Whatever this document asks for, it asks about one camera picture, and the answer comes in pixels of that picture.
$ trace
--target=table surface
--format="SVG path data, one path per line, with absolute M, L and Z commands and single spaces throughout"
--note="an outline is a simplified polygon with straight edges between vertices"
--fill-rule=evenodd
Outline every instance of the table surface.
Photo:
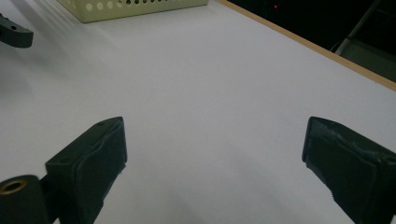
M 95 223 L 352 223 L 301 160 L 311 116 L 396 148 L 394 91 L 216 1 L 82 24 L 2 1 L 0 180 L 123 116 L 129 152 Z

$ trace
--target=plastic basket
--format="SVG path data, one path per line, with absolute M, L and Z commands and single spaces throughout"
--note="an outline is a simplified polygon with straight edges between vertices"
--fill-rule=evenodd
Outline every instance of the plastic basket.
M 58 0 L 82 22 L 104 21 L 153 12 L 198 7 L 209 0 Z

